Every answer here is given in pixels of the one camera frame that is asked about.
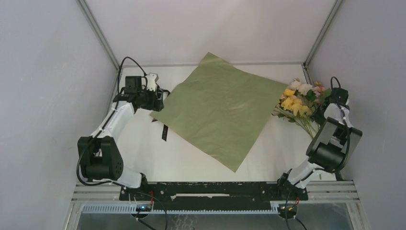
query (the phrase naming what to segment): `glass panel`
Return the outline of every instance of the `glass panel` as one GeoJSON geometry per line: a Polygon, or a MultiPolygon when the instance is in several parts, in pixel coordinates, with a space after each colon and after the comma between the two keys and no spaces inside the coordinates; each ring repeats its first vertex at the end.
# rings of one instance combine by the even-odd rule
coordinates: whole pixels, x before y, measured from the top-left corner
{"type": "MultiPolygon", "coordinates": [[[[300,204],[297,217],[307,229],[353,230],[345,204],[300,204]]],[[[144,222],[157,230],[165,228],[165,216],[148,215],[144,222]]],[[[293,219],[292,230],[304,228],[293,219]]],[[[82,214],[80,230],[148,230],[130,214],[82,214]]],[[[168,215],[168,230],[287,230],[285,220],[271,214],[182,214],[168,215]]]]}

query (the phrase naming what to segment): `cable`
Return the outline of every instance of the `cable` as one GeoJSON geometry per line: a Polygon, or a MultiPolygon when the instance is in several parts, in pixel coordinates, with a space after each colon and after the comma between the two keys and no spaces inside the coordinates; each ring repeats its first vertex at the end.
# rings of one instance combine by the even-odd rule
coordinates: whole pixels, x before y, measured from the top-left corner
{"type": "Polygon", "coordinates": [[[303,226],[304,230],[307,230],[307,228],[306,228],[306,226],[303,224],[303,222],[301,222],[297,217],[295,217],[295,220],[297,220],[297,222],[299,222],[299,223],[303,226]]]}
{"type": "Polygon", "coordinates": [[[288,200],[291,195],[291,192],[292,191],[289,191],[288,197],[286,198],[286,202],[285,202],[285,221],[286,221],[286,226],[288,227],[289,230],[291,230],[291,227],[289,226],[289,222],[288,222],[288,200]]]}
{"type": "MultiPolygon", "coordinates": [[[[333,79],[336,80],[336,82],[337,82],[337,84],[338,84],[338,87],[341,88],[340,81],[339,81],[336,77],[333,76],[333,77],[331,77],[331,79],[330,79],[330,87],[331,87],[331,89],[333,89],[333,79]]],[[[336,96],[335,96],[335,95],[332,95],[332,99],[334,100],[335,104],[338,106],[338,108],[339,108],[340,111],[341,111],[342,121],[343,121],[343,123],[344,123],[345,130],[346,130],[346,132],[347,132],[347,147],[346,147],[346,150],[345,150],[344,159],[343,159],[343,160],[341,161],[341,163],[337,166],[337,168],[335,168],[334,170],[332,170],[332,171],[329,172],[329,173],[335,173],[335,172],[340,171],[341,169],[343,169],[344,166],[345,166],[345,164],[347,163],[348,154],[349,154],[349,152],[350,152],[350,129],[348,128],[348,125],[347,125],[347,121],[346,121],[347,118],[345,117],[345,112],[344,112],[343,108],[341,107],[341,105],[337,102],[337,99],[336,99],[336,96]]]]}
{"type": "MultiPolygon", "coordinates": [[[[115,111],[117,111],[118,108],[118,103],[116,102],[115,105],[115,109],[113,110],[112,114],[110,114],[110,116],[107,118],[106,122],[104,123],[104,125],[101,127],[101,129],[103,130],[106,125],[109,123],[110,119],[113,117],[115,111]]],[[[81,182],[83,185],[86,186],[97,186],[97,185],[101,185],[101,184],[105,184],[105,183],[109,183],[109,181],[103,181],[103,182],[98,182],[98,183],[94,183],[94,184],[89,184],[87,182],[85,182],[84,180],[82,180],[82,178],[80,177],[80,173],[79,173],[79,166],[80,166],[80,162],[83,158],[83,155],[85,154],[85,151],[88,149],[88,147],[96,140],[96,138],[100,135],[100,133],[102,133],[102,131],[100,130],[90,141],[89,143],[86,145],[86,147],[83,149],[82,153],[79,156],[79,160],[78,160],[78,164],[76,165],[76,177],[78,178],[79,182],[81,182]]]]}
{"type": "Polygon", "coordinates": [[[134,193],[141,194],[141,195],[144,195],[144,196],[148,196],[148,197],[154,199],[155,201],[158,201],[159,204],[161,204],[162,209],[164,209],[164,212],[165,212],[165,230],[167,230],[167,228],[168,228],[168,214],[167,214],[166,209],[165,209],[165,206],[162,204],[162,202],[160,202],[160,200],[156,199],[155,197],[153,197],[153,196],[151,196],[151,195],[149,195],[149,194],[142,193],[142,192],[139,192],[139,191],[133,191],[133,192],[134,192],[134,193]]]}
{"type": "Polygon", "coordinates": [[[313,169],[306,177],[304,177],[303,179],[299,180],[298,182],[296,182],[294,185],[296,186],[299,182],[301,181],[305,181],[307,178],[309,178],[313,173],[315,173],[316,171],[322,170],[324,171],[324,169],[322,168],[315,168],[313,169]]]}
{"type": "Polygon", "coordinates": [[[331,87],[331,89],[333,89],[333,79],[336,80],[336,82],[337,82],[337,84],[338,84],[338,87],[341,88],[340,81],[339,81],[336,77],[331,77],[331,78],[330,78],[330,87],[331,87]]]}
{"type": "Polygon", "coordinates": [[[151,227],[149,224],[145,223],[143,220],[141,219],[137,219],[138,222],[140,222],[141,224],[147,226],[149,229],[151,230],[156,230],[155,228],[151,227]]]}
{"type": "Polygon", "coordinates": [[[125,57],[125,58],[123,58],[123,60],[121,61],[121,64],[120,64],[120,67],[119,67],[119,69],[118,69],[118,74],[117,74],[117,93],[120,91],[120,74],[121,74],[121,70],[123,69],[123,64],[124,64],[124,61],[126,60],[126,59],[130,59],[130,60],[132,60],[133,62],[135,62],[137,65],[138,65],[138,67],[142,70],[142,72],[144,73],[144,77],[147,75],[147,73],[145,73],[145,71],[144,71],[144,69],[138,64],[138,62],[136,62],[134,59],[132,59],[131,57],[125,57]]]}

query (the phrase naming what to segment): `green leaf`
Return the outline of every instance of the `green leaf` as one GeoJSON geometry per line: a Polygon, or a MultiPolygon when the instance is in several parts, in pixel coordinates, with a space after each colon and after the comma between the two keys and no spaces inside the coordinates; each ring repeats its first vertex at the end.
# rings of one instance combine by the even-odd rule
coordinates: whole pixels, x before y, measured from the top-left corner
{"type": "Polygon", "coordinates": [[[331,89],[326,89],[324,91],[323,97],[326,98],[326,97],[329,97],[330,95],[331,95],[331,89]]]}
{"type": "Polygon", "coordinates": [[[315,94],[315,92],[313,92],[313,90],[309,90],[309,91],[307,91],[307,93],[306,93],[306,97],[305,97],[308,101],[314,101],[314,100],[316,100],[316,94],[315,94]]]}
{"type": "Polygon", "coordinates": [[[326,89],[322,96],[320,96],[320,102],[323,103],[326,98],[331,95],[331,89],[326,89]]]}

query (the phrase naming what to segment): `white backdrop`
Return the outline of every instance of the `white backdrop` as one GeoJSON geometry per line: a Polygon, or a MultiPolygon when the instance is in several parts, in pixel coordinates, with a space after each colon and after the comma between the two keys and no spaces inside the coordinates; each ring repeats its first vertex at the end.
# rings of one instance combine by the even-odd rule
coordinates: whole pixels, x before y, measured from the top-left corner
{"type": "Polygon", "coordinates": [[[0,1],[0,229],[60,230],[116,70],[73,0],[0,1]]]}
{"type": "Polygon", "coordinates": [[[88,0],[119,61],[304,62],[334,0],[88,0]]]}

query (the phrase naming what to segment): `white flower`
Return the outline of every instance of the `white flower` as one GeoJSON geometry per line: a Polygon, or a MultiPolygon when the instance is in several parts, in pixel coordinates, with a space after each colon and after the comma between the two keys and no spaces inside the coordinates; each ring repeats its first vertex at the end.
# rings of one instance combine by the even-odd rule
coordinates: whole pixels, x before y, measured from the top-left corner
{"type": "Polygon", "coordinates": [[[288,89],[297,90],[297,88],[299,88],[300,85],[301,83],[295,80],[288,86],[288,89]]]}
{"type": "Polygon", "coordinates": [[[308,92],[309,90],[311,90],[312,88],[313,88],[312,85],[303,84],[303,85],[299,86],[299,88],[297,88],[297,90],[299,91],[299,93],[300,93],[301,95],[306,95],[307,92],[308,92]]]}

